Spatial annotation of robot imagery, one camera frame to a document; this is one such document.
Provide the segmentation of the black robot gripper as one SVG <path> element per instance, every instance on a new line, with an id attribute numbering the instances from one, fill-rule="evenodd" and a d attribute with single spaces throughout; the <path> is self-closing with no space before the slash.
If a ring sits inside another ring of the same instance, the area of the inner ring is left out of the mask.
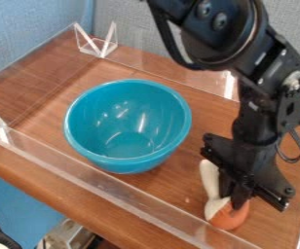
<path id="1" fill-rule="evenodd" d="M 203 143 L 200 155 L 218 168 L 219 195 L 230 196 L 233 209 L 258 196 L 282 212 L 295 189 L 275 165 L 275 143 L 258 145 L 212 133 L 203 135 Z"/>

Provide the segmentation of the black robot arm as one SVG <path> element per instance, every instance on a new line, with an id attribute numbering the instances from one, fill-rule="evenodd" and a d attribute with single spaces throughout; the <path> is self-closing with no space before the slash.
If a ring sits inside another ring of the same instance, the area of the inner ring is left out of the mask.
<path id="1" fill-rule="evenodd" d="M 282 211 L 295 190 L 275 160 L 300 136 L 300 53 L 269 24 L 262 0 L 147 0 L 164 47 L 191 70 L 237 77 L 239 111 L 231 137 L 203 135 L 202 156 L 219 168 L 219 194 L 234 209 L 259 196 Z"/>

